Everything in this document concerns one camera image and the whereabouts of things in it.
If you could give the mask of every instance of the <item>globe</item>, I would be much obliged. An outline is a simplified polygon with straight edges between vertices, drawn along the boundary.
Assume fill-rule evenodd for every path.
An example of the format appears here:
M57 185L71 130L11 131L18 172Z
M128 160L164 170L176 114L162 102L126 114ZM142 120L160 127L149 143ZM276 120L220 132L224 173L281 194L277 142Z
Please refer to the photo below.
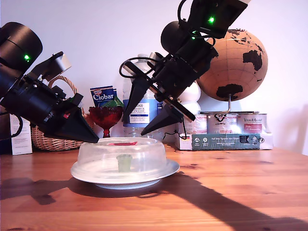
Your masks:
M229 29L214 47L218 57L197 80L201 90L220 101L227 101L229 94L232 101L240 100L257 90L268 69L268 56L260 40L246 30Z

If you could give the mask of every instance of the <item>green cup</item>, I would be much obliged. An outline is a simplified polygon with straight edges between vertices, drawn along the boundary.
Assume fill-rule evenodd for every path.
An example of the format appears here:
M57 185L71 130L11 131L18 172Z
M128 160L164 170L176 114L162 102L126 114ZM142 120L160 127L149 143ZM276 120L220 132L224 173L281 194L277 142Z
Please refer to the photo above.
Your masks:
M130 172L130 164L132 156L129 154L121 154L116 157L119 172Z

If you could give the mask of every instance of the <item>wooden table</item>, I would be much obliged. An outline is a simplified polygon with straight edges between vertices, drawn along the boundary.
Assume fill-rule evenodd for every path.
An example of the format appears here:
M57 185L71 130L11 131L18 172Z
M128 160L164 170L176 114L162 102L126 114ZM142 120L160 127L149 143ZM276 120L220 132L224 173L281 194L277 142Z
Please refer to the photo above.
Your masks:
M72 178L78 150L1 156L1 230L308 231L308 156L178 151L180 172L113 191Z

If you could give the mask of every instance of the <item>paint can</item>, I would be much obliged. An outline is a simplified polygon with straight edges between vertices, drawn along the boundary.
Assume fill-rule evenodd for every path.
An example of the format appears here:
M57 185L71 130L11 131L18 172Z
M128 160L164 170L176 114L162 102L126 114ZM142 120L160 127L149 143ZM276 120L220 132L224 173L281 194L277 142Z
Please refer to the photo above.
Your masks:
M239 133L237 114L208 114L207 132L209 134Z
M196 119L193 122L189 122L187 119L184 119L186 133L188 134L207 134L207 121L206 115L197 114L194 115ZM183 124L178 123L179 133L184 133Z
M241 133L267 132L267 114L238 114L237 126Z

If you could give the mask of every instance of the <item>plastic water bottle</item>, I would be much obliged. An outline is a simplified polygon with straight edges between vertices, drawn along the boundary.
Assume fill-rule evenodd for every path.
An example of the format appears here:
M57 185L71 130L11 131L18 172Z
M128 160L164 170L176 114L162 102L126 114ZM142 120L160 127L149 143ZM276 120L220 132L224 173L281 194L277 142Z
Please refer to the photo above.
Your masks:
M148 57L146 54L139 54L138 57ZM146 59L138 60L135 65L143 72L147 72L150 70L150 67L147 64ZM129 95L132 86L132 80L130 78L124 79L123 86L123 103L124 108L126 108L129 100ZM163 103L158 102L154 93L151 90L147 90L143 99L136 106L134 111L129 115L127 121L123 122L124 127L124 135L126 137L141 137L142 130L155 118L158 113L161 111L163 107ZM162 141L164 136L163 129L157 129L148 133L142 137L153 138L159 141Z

